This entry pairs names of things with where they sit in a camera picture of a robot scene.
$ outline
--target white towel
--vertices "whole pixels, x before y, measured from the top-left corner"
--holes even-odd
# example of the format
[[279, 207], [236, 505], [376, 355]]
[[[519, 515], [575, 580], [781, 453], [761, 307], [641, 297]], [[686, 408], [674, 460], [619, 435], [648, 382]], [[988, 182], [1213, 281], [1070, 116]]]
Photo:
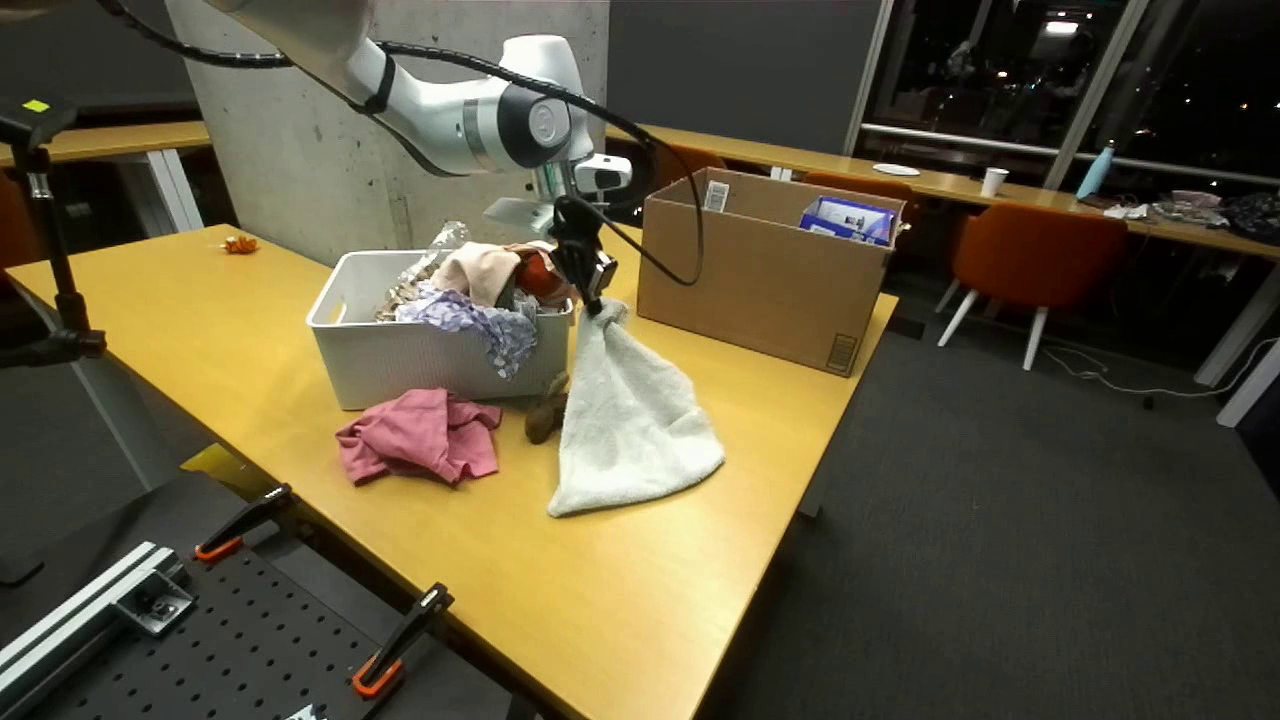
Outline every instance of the white towel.
[[724, 464], [694, 382], [646, 348], [626, 316], [630, 307], [604, 303], [575, 331], [550, 515], [674, 495]]

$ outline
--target white basket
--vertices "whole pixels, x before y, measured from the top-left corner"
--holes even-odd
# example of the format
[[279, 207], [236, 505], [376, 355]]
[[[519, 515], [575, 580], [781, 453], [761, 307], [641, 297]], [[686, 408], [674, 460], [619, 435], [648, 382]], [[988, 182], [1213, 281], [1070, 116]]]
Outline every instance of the white basket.
[[349, 251], [332, 268], [310, 327], [340, 408], [369, 408], [409, 390], [451, 390], [470, 399], [532, 399], [566, 382], [571, 311], [536, 316], [536, 351], [496, 378], [478, 331], [376, 321], [395, 277], [426, 251]]

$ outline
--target orange chair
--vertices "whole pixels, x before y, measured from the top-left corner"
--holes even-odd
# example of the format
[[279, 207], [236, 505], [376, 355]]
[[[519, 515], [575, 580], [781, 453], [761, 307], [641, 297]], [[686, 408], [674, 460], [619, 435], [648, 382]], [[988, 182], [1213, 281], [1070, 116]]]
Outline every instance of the orange chair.
[[1109, 216], [988, 205], [982, 216], [965, 222], [950, 297], [958, 290], [969, 290], [969, 297], [936, 348], [950, 348], [977, 297], [992, 297], [1012, 307], [1035, 307], [1024, 351], [1024, 373], [1031, 373], [1049, 311], [1083, 303], [1120, 260], [1124, 241], [1130, 227]]

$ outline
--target pink fabric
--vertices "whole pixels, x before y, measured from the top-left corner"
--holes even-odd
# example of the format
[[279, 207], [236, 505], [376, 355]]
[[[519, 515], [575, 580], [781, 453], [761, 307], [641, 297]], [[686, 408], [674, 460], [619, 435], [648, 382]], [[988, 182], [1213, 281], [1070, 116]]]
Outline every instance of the pink fabric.
[[444, 483], [496, 472], [494, 430], [503, 422], [494, 405], [451, 399], [450, 390], [411, 390], [383, 399], [335, 432], [343, 472], [356, 483], [388, 476], [395, 464]]

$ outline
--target white wall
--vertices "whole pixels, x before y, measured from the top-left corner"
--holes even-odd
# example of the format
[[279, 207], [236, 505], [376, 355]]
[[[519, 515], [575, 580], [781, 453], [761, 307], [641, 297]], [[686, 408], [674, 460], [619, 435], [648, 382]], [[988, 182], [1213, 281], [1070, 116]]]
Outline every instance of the white wall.
[[[266, 48], [197, 0], [170, 0], [174, 24], [202, 48]], [[371, 37], [444, 44], [500, 59], [508, 37], [568, 37], [589, 95], [604, 100], [609, 0], [376, 0]], [[466, 82], [444, 63], [405, 59], [426, 82]], [[405, 247], [466, 222], [478, 236], [523, 236], [485, 222], [496, 198], [529, 194], [523, 172], [428, 176], [383, 128], [356, 116], [300, 71], [229, 71], [187, 63], [217, 160], [243, 227], [304, 256]]]

